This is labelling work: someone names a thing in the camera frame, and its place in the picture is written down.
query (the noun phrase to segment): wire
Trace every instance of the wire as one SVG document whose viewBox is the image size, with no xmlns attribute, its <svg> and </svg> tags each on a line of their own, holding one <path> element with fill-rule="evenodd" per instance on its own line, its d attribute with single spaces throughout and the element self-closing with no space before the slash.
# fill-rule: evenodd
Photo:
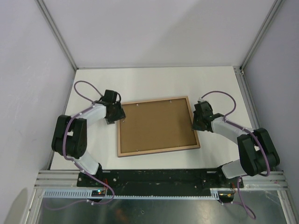
<svg viewBox="0 0 299 224">
<path fill-rule="evenodd" d="M 232 182 L 232 192 L 235 193 L 235 184 Z"/>
<path fill-rule="evenodd" d="M 226 122 L 226 123 L 228 123 L 228 124 L 230 124 L 230 125 L 232 125 L 232 126 L 234 126 L 234 127 L 236 127 L 236 128 L 238 128 L 238 129 L 241 129 L 242 131 L 244 131 L 244 132 L 246 132 L 246 133 L 248 133 L 248 134 L 254 139 L 254 141 L 256 142 L 256 144 L 258 145 L 258 147 L 260 148 L 260 151 L 261 151 L 261 153 L 262 153 L 262 155 L 263 155 L 263 158 L 264 158 L 264 160 L 265 160 L 266 167 L 267 167 L 267 173 L 266 173 L 266 174 L 260 174 L 260 175 L 262 175 L 262 176 L 269 176 L 269 175 L 270 175 L 270 166 L 269 166 L 269 162 L 268 162 L 267 156 L 266 156 L 266 154 L 265 154 L 265 151 L 264 151 L 264 149 L 263 149 L 261 143 L 260 143 L 259 140 L 257 139 L 257 137 L 256 137 L 250 130 L 248 130 L 248 129 L 246 129 L 246 128 L 244 128 L 244 127 L 242 127 L 242 126 L 240 126 L 240 125 L 238 125 L 238 124 L 236 124 L 236 123 L 234 123 L 234 122 L 232 122 L 232 121 L 230 121 L 230 120 L 227 120 L 227 118 L 226 118 L 228 115 L 230 115 L 231 113 L 233 113 L 233 112 L 235 111 L 236 107 L 237 107 L 237 103 L 236 103 L 235 99 L 234 99 L 230 94 L 228 94 L 228 93 L 226 93 L 226 92 L 223 92 L 223 91 L 211 91 L 211 92 L 208 92 L 208 93 L 206 93 L 205 95 L 203 95 L 201 98 L 203 98 L 203 97 L 205 97 L 205 96 L 207 96 L 207 95 L 209 95 L 209 94 L 211 94 L 211 93 L 222 93 L 222 94 L 225 94 L 225 95 L 229 96 L 229 97 L 233 100 L 233 102 L 234 102 L 234 108 L 233 108 L 230 112 L 228 112 L 227 114 L 225 114 L 225 115 L 223 116 L 223 121 Z M 232 204 L 238 204 L 238 205 L 242 206 L 242 207 L 245 209 L 245 211 L 246 211 L 246 213 L 248 214 L 248 216 L 249 216 L 250 218 L 256 220 L 256 215 L 255 215 L 255 213 L 252 211 L 251 208 L 249 208 L 247 205 L 245 205 L 245 203 L 244 203 L 244 201 L 243 201 L 243 198 L 242 198 L 242 195 L 241 195 L 241 192 L 240 192 L 240 184 L 239 184 L 239 181 L 242 179 L 242 177 L 243 177 L 243 176 L 239 176 L 239 177 L 238 177 L 238 180 L 237 180 L 238 194 L 239 194 L 239 197 L 240 197 L 241 202 L 233 202 Z"/>
<path fill-rule="evenodd" d="M 76 163 L 76 161 L 74 161 L 72 158 L 68 158 L 66 156 L 66 139 L 67 139 L 67 133 L 69 132 L 69 129 L 70 129 L 70 126 L 72 124 L 72 122 L 74 121 L 74 119 L 76 119 L 78 116 L 80 116 L 81 114 L 83 113 L 86 113 L 88 111 L 90 111 L 92 108 L 94 108 L 94 106 L 91 106 L 91 107 L 88 107 L 87 109 L 81 111 L 80 113 L 77 113 L 76 115 L 74 115 L 70 121 L 68 122 L 67 126 L 66 126 L 66 129 L 65 129 L 65 133 L 64 133 L 64 138 L 63 138 L 63 143 L 62 143 L 62 153 L 63 153 L 63 156 L 66 160 L 69 160 L 69 161 L 72 161 L 76 167 L 78 167 L 82 173 L 86 174 L 87 176 L 89 176 L 90 178 L 94 179 L 95 181 L 99 182 L 100 184 L 104 185 L 105 187 L 109 188 L 112 192 L 112 198 L 110 198 L 108 201 L 104 201 L 104 202 L 94 202 L 94 204 L 107 204 L 109 203 L 110 201 L 113 200 L 114 196 L 115 196 L 115 193 L 113 191 L 113 189 L 106 183 L 104 183 L 103 181 L 100 181 L 99 179 L 95 178 L 94 176 L 92 176 L 90 173 L 84 171 L 84 169 Z"/>
<path fill-rule="evenodd" d="M 77 89 L 76 89 L 76 85 L 77 85 L 78 83 L 86 83 L 86 84 L 89 84 L 89 85 L 90 85 L 91 87 L 93 87 L 93 88 L 94 88 L 94 89 L 95 89 L 101 96 L 103 96 L 103 95 L 100 93 L 100 91 L 99 91 L 94 85 L 92 85 L 91 83 L 89 83 L 89 82 L 87 82 L 87 81 L 83 81 L 83 80 L 77 81 L 77 82 L 74 84 L 74 90 L 75 90 L 75 92 L 76 92 L 79 96 L 81 96 L 82 98 L 84 98 L 84 99 L 90 101 L 92 104 L 94 104 L 94 101 L 93 101 L 93 100 L 91 100 L 91 99 L 89 99 L 89 98 L 83 96 L 82 94 L 80 94 L 80 93 L 77 91 Z M 70 127 L 71 127 L 72 122 L 73 122 L 74 119 L 76 119 L 78 116 L 80 116 L 80 115 L 82 115 L 82 114 L 84 114 L 84 113 L 90 111 L 90 110 L 93 109 L 93 108 L 94 108 L 94 105 L 92 105 L 92 106 L 88 107 L 87 109 L 85 109 L 85 110 L 83 110 L 83 111 L 77 113 L 76 115 L 74 115 L 74 116 L 70 119 L 70 121 L 68 122 L 68 124 L 67 124 L 67 126 L 66 126 L 65 132 L 64 132 L 64 138 L 63 138 L 63 143 L 62 143 L 62 152 L 63 152 L 63 156 L 64 156 L 64 158 L 65 158 L 66 160 L 68 160 L 68 161 L 72 161 L 72 162 L 75 164 L 75 166 L 76 166 L 77 168 L 79 168 L 79 170 L 80 170 L 82 173 L 86 174 L 86 175 L 89 176 L 90 178 L 94 179 L 95 181 L 97 181 L 97 182 L 99 182 L 100 184 L 104 185 L 105 187 L 109 188 L 109 189 L 111 190 L 111 192 L 112 192 L 112 197 L 111 197 L 108 201 L 104 201 L 104 202 L 102 202 L 102 201 L 100 201 L 100 202 L 94 202 L 94 201 L 90 201 L 90 200 L 88 200 L 88 199 L 87 199 L 87 200 L 78 200 L 78 201 L 75 201 L 75 202 L 73 202 L 73 203 L 71 203 L 71 204 L 68 204 L 68 205 L 66 205 L 66 206 L 63 206 L 63 207 L 61 207 L 61 208 L 50 208 L 49 206 L 47 206 L 46 203 L 44 203 L 45 208 L 48 209 L 48 210 L 51 210 L 51 211 L 62 210 L 62 209 L 66 209 L 66 208 L 68 208 L 68 207 L 70 207 L 70 206 L 72 206 L 72 205 L 74 205 L 74 204 L 80 203 L 80 202 L 91 202 L 92 205 L 94 205 L 94 204 L 107 204 L 107 203 L 111 202 L 111 201 L 114 199 L 114 197 L 115 197 L 115 192 L 114 192 L 114 190 L 113 190 L 107 183 L 104 183 L 103 181 L 100 181 L 99 179 L 97 179 L 96 177 L 94 177 L 93 175 L 91 175 L 90 173 L 86 172 L 86 171 L 85 171 L 79 164 L 76 163 L 76 161 L 74 161 L 72 158 L 68 158 L 67 155 L 66 155 L 66 139 L 67 139 L 67 133 L 69 132 L 69 129 L 70 129 Z"/>
<path fill-rule="evenodd" d="M 77 88 L 76 88 L 76 86 L 77 86 L 78 83 L 86 83 L 86 84 L 89 84 L 92 88 L 94 88 L 94 89 L 98 92 L 98 94 L 99 94 L 101 97 L 103 96 L 103 94 L 101 94 L 100 91 L 99 91 L 93 84 L 91 84 L 90 82 L 83 81 L 83 80 L 79 80 L 79 81 L 75 82 L 75 84 L 74 84 L 74 90 L 75 90 L 75 92 L 76 92 L 80 97 L 82 97 L 82 98 L 84 98 L 84 99 L 90 101 L 92 104 L 94 103 L 93 100 L 91 100 L 90 98 L 88 98 L 88 97 L 86 97 L 86 96 L 83 96 L 81 93 L 79 93 L 79 91 L 78 91 Z"/>
<path fill-rule="evenodd" d="M 240 125 L 238 125 L 238 124 L 236 124 L 236 123 L 234 123 L 234 122 L 232 122 L 230 120 L 227 120 L 227 118 L 226 118 L 228 115 L 230 115 L 231 113 L 233 113 L 235 111 L 236 107 L 237 107 L 237 103 L 236 103 L 235 99 L 230 94 L 228 94 L 226 92 L 223 92 L 223 91 L 211 91 L 211 92 L 208 92 L 205 95 L 203 95 L 201 98 L 203 98 L 203 97 L 205 97 L 205 96 L 207 96 L 207 95 L 209 95 L 211 93 L 215 93 L 215 92 L 216 93 L 225 94 L 225 95 L 229 96 L 233 100 L 233 102 L 234 102 L 234 108 L 230 112 L 226 113 L 223 116 L 223 121 L 226 122 L 226 123 L 228 123 L 228 124 L 230 124 L 230 125 L 232 125 L 232 126 L 234 126 L 234 127 L 236 127 L 236 128 L 238 128 L 238 129 L 241 129 L 242 131 L 244 131 L 246 133 L 248 133 L 254 139 L 254 141 L 256 142 L 257 146 L 260 148 L 260 151 L 261 151 L 261 153 L 263 155 L 263 158 L 265 160 L 266 167 L 267 167 L 267 174 L 265 174 L 265 175 L 264 174 L 260 174 L 260 175 L 262 175 L 262 176 L 269 176 L 270 175 L 270 165 L 269 165 L 267 156 L 265 154 L 265 151 L 264 151 L 261 143 L 257 139 L 257 137 L 250 130 L 248 130 L 248 129 L 246 129 L 246 128 L 244 128 L 244 127 L 242 127 L 242 126 L 240 126 Z"/>
</svg>

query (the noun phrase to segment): wooden frame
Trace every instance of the wooden frame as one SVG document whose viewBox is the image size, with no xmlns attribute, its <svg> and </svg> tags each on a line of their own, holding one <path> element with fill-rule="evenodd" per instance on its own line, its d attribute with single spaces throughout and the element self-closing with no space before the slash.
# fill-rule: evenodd
<svg viewBox="0 0 299 224">
<path fill-rule="evenodd" d="M 185 99 L 186 100 L 187 109 L 189 111 L 190 121 L 191 121 L 191 124 L 192 124 L 193 116 L 192 116 L 192 111 L 191 111 L 189 98 L 187 96 L 126 102 L 126 103 L 122 103 L 122 105 L 124 106 L 124 109 L 125 109 L 126 108 L 125 105 L 138 105 L 138 104 L 141 104 L 141 103 L 159 102 L 159 101 L 170 101 L 171 102 L 172 100 L 176 100 L 176 99 Z M 163 153 L 163 152 L 171 152 L 171 151 L 179 151 L 179 150 L 200 148 L 200 143 L 199 143 L 197 132 L 193 131 L 195 141 L 196 141 L 196 144 L 193 144 L 193 145 L 181 146 L 181 147 L 161 148 L 161 149 L 149 149 L 147 151 L 136 151 L 136 152 L 126 152 L 126 153 L 124 153 L 124 152 L 121 152 L 121 122 L 124 122 L 124 121 L 123 120 L 117 121 L 117 155 L 118 155 L 118 157 L 132 156 L 132 155 L 143 155 L 143 154 L 153 154 L 153 153 Z"/>
</svg>

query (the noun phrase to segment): metal plate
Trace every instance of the metal plate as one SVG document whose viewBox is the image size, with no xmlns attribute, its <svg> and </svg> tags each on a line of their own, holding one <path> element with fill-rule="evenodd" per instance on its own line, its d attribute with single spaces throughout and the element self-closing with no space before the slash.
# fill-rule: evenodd
<svg viewBox="0 0 299 224">
<path fill-rule="evenodd" d="M 78 203 L 67 209 L 49 211 L 42 207 L 40 224 L 285 224 L 276 191 L 242 192 L 245 203 L 256 213 L 250 219 L 238 205 L 221 206 L 212 200 L 113 200 L 107 205 Z M 52 208 L 77 199 L 45 198 Z"/>
</svg>

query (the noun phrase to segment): white table surface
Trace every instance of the white table surface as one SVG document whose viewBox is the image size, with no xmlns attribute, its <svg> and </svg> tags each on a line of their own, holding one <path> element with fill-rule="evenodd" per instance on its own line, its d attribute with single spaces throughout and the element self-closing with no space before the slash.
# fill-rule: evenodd
<svg viewBox="0 0 299 224">
<path fill-rule="evenodd" d="M 106 89 L 117 91 L 122 102 L 188 96 L 192 111 L 197 99 L 205 93 L 225 91 L 237 102 L 235 112 L 228 118 L 251 127 L 233 67 L 78 70 L 74 81 L 78 80 L 92 83 L 103 94 Z M 78 90 L 91 99 L 99 99 L 97 92 L 87 84 L 78 84 Z M 222 94 L 210 94 L 205 99 L 212 105 L 214 113 L 225 114 L 233 108 L 232 100 Z M 89 101 L 72 89 L 65 114 L 73 115 L 89 105 Z M 214 133 L 197 133 L 200 149 L 118 158 L 116 125 L 107 125 L 105 120 L 100 120 L 87 130 L 87 151 L 104 169 L 214 168 L 239 158 L 235 143 Z M 51 169 L 77 168 L 55 153 Z"/>
</svg>

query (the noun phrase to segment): brown corkboard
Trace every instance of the brown corkboard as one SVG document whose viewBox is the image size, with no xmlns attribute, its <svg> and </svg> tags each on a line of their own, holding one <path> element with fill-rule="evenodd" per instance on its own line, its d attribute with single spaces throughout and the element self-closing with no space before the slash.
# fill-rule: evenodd
<svg viewBox="0 0 299 224">
<path fill-rule="evenodd" d="M 119 157 L 200 148 L 188 97 L 129 102 L 122 107 L 126 119 L 117 122 Z"/>
</svg>

